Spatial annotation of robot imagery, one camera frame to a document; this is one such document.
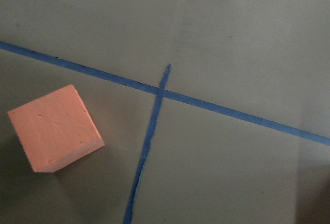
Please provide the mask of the orange foam block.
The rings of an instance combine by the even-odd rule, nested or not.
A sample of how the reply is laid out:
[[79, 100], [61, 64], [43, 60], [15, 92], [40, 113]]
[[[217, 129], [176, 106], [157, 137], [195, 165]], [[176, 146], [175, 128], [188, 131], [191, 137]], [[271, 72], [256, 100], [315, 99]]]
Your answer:
[[73, 85], [8, 111], [33, 172], [53, 173], [105, 145]]

